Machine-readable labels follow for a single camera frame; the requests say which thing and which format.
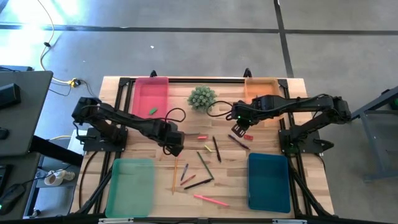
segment pink marker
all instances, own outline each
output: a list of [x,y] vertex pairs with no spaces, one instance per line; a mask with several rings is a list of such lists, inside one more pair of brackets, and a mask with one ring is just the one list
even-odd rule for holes
[[227,203],[219,202],[219,201],[214,200],[214,199],[211,199],[211,198],[206,198],[206,197],[204,197],[204,196],[202,196],[202,195],[193,195],[193,196],[194,196],[195,198],[200,198],[200,199],[206,200],[206,201],[208,201],[208,202],[216,203],[216,204],[218,204],[218,205],[229,206]]

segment green marker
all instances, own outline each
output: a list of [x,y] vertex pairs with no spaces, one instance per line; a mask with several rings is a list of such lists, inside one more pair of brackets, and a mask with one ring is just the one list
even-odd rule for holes
[[151,111],[149,112],[150,115],[154,114],[157,111],[157,108],[152,108]]

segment blue tray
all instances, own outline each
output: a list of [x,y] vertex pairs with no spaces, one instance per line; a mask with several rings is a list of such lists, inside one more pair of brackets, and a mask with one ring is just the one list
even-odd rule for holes
[[289,170],[285,156],[250,153],[248,205],[255,210],[290,212]]

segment orange tray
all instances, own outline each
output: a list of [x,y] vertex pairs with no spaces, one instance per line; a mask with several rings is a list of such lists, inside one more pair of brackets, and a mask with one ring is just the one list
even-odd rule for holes
[[[253,98],[264,95],[280,96],[277,78],[246,78],[244,80],[244,98],[246,103],[251,103]],[[278,121],[282,115],[266,121]]]

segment black pen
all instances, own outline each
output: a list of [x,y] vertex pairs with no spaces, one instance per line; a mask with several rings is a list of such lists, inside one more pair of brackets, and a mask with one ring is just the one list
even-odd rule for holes
[[218,151],[218,146],[217,146],[217,142],[216,142],[216,138],[213,136],[213,142],[214,142],[214,147],[216,148],[216,152],[217,152],[217,159],[219,162],[221,162],[221,156],[220,156],[220,152]]
[[184,187],[184,190],[188,190],[188,189],[190,189],[192,187],[196,187],[196,186],[201,185],[201,184],[209,183],[212,180],[213,180],[213,178],[210,178],[210,179],[207,179],[207,180],[203,180],[201,182],[197,182],[195,184],[189,185],[188,187]]
[[184,179],[184,175],[185,175],[185,172],[187,171],[187,169],[188,169],[188,164],[185,165],[184,171],[182,172],[181,181],[182,181],[182,179]]
[[228,137],[229,137],[230,139],[234,140],[236,143],[238,143],[238,144],[239,144],[240,146],[242,146],[243,148],[249,149],[249,150],[250,150],[249,147],[247,147],[245,144],[243,144],[243,143],[241,143],[240,141],[238,141],[234,136],[232,136],[232,135],[229,134]]

